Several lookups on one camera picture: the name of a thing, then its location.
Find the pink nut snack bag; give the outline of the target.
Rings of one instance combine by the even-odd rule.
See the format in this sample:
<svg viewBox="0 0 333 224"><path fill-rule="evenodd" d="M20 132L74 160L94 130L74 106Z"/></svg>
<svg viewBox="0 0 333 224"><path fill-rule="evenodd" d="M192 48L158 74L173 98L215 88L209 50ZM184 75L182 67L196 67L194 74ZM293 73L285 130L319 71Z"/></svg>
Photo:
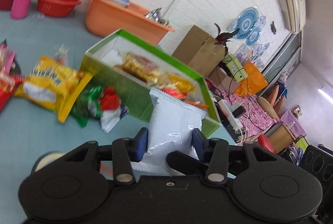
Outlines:
<svg viewBox="0 0 333 224"><path fill-rule="evenodd" d="M1 71L9 74L11 69L15 68L15 56L16 53L12 51L8 45L7 40L5 39L1 42L0 47L0 63L1 63Z"/></svg>

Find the blue decorative wall plates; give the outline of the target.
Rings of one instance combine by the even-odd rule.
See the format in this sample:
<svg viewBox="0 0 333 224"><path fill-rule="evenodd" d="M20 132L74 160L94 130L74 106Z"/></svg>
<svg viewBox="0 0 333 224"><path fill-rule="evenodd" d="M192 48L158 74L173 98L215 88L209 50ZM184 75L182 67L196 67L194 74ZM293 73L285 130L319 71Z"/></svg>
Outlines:
<svg viewBox="0 0 333 224"><path fill-rule="evenodd" d="M268 38L267 17L257 7L245 9L231 23L227 32L238 31L227 43L229 53L240 61L255 61L262 57L272 44Z"/></svg>

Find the orange snack packet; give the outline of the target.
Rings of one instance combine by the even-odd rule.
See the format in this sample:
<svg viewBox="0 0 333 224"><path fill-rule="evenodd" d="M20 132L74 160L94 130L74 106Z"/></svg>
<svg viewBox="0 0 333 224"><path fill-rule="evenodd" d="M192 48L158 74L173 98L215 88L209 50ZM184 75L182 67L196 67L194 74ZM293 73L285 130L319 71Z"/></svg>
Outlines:
<svg viewBox="0 0 333 224"><path fill-rule="evenodd" d="M200 108L202 110L207 110L209 108L209 105L199 103L199 102L195 102L195 101L184 100L184 102L189 104L189 105L192 105L194 107Z"/></svg>

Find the sausage snack stick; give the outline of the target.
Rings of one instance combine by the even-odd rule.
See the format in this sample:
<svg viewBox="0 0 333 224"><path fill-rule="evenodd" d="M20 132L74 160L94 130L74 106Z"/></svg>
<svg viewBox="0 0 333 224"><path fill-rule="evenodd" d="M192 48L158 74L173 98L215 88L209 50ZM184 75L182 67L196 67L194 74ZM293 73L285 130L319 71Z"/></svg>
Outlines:
<svg viewBox="0 0 333 224"><path fill-rule="evenodd" d="M54 56L54 60L62 66L67 66L68 65L68 51L69 51L69 49L65 48L64 45L62 45L56 52L56 54Z"/></svg>

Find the white snack packet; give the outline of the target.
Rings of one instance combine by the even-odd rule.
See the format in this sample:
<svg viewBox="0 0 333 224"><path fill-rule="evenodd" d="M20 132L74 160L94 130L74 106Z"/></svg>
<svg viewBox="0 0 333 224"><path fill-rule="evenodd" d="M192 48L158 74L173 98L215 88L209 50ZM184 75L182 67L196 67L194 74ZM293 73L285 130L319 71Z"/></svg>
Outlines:
<svg viewBox="0 0 333 224"><path fill-rule="evenodd" d="M156 88L150 89L153 111L148 126L147 152L132 168L159 175L181 175L167 164L167 155L180 151L197 159L192 131L201 129L206 111L178 100Z"/></svg>

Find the brown cardboard box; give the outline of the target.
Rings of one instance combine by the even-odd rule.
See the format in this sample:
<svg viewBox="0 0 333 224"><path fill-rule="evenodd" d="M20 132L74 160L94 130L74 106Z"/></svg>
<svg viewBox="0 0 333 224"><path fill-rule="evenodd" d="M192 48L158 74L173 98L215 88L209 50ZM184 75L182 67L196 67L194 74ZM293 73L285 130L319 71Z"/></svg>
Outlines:
<svg viewBox="0 0 333 224"><path fill-rule="evenodd" d="M172 56L208 77L226 55L225 46L215 45L215 42L213 36L193 25Z"/></svg>

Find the yellow chips bag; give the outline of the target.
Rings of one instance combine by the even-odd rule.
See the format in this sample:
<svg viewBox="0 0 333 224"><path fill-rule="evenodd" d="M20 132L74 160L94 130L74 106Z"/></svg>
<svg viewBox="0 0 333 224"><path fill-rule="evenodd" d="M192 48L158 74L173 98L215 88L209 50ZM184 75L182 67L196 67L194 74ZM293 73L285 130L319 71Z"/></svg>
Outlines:
<svg viewBox="0 0 333 224"><path fill-rule="evenodd" d="M76 71L42 56L14 95L56 112L57 120L63 123L92 78L89 72Z"/></svg>

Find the orange bag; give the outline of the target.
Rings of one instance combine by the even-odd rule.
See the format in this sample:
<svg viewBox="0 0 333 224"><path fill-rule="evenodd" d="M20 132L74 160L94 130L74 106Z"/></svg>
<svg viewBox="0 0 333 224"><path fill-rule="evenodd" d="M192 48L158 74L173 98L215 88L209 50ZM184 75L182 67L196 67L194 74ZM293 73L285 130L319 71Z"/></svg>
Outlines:
<svg viewBox="0 0 333 224"><path fill-rule="evenodd" d="M248 77L240 81L240 85L234 91L234 94L241 97L248 97L267 87L268 83L265 77L252 62L245 62L243 68Z"/></svg>

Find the red Vidal snack bag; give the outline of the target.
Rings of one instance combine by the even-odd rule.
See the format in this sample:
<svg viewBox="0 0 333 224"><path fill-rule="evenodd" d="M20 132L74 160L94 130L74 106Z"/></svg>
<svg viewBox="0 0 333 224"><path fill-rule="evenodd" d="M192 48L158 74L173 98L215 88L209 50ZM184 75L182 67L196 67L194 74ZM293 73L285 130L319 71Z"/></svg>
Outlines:
<svg viewBox="0 0 333 224"><path fill-rule="evenodd" d="M0 111L3 110L6 103L13 96L18 86L23 83L24 79L25 77L22 74L7 74L4 71L1 71Z"/></svg>

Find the small red candy packet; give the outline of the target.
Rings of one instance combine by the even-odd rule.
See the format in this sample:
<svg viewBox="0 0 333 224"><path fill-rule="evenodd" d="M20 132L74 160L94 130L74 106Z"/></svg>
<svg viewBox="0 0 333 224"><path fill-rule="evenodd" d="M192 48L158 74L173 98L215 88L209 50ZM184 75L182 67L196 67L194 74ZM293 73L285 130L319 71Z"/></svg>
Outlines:
<svg viewBox="0 0 333 224"><path fill-rule="evenodd" d="M99 104L102 110L101 129L105 134L109 134L117 123L129 113L129 110L125 104L122 104L113 87L106 87L103 90Z"/></svg>

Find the red fried snack bag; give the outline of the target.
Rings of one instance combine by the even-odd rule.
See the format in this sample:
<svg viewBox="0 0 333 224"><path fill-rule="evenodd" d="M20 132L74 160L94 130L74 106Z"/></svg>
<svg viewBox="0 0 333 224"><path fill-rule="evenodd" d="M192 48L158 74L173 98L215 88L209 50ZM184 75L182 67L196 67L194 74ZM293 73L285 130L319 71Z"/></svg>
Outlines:
<svg viewBox="0 0 333 224"><path fill-rule="evenodd" d="M187 96L187 93L179 91L178 88L159 88L159 90L179 100L183 100Z"/></svg>

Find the white air conditioner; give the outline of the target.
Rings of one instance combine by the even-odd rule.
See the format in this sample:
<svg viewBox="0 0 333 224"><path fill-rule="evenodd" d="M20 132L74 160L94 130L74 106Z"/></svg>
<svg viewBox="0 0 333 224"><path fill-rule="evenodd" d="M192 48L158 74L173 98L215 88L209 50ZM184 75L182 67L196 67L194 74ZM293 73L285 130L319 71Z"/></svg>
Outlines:
<svg viewBox="0 0 333 224"><path fill-rule="evenodd" d="M306 1L305 0L278 0L285 28L293 34L302 31L306 22Z"/></svg>

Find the green candy packet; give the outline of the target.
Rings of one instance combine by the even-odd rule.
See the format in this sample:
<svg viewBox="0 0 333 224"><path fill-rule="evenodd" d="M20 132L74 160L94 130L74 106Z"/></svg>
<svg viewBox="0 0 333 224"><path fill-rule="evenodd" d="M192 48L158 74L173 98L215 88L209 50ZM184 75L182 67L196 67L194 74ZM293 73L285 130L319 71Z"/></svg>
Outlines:
<svg viewBox="0 0 333 224"><path fill-rule="evenodd" d="M100 119L102 108L100 98L103 93L101 86L85 89L76 99L70 114L76 119L81 128L87 126L89 118Z"/></svg>

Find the Danco Galette cookie bag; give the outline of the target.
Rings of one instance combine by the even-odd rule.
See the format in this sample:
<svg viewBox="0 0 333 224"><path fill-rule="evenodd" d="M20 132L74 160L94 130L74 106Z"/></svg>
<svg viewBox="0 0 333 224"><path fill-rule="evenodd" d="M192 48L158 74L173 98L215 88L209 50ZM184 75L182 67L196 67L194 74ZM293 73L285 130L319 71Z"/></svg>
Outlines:
<svg viewBox="0 0 333 224"><path fill-rule="evenodd" d="M123 63L115 65L114 68L130 74L149 86L158 86L167 75L158 64L131 52L125 54Z"/></svg>

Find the yellow transparent snack bag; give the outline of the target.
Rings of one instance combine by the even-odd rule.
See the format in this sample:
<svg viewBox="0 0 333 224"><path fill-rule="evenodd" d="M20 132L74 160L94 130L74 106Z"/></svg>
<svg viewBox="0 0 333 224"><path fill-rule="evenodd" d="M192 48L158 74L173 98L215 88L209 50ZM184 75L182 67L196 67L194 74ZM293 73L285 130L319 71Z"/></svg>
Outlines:
<svg viewBox="0 0 333 224"><path fill-rule="evenodd" d="M195 86L189 80L171 73L166 75L166 78L159 84L159 88L178 88L187 95L195 92Z"/></svg>

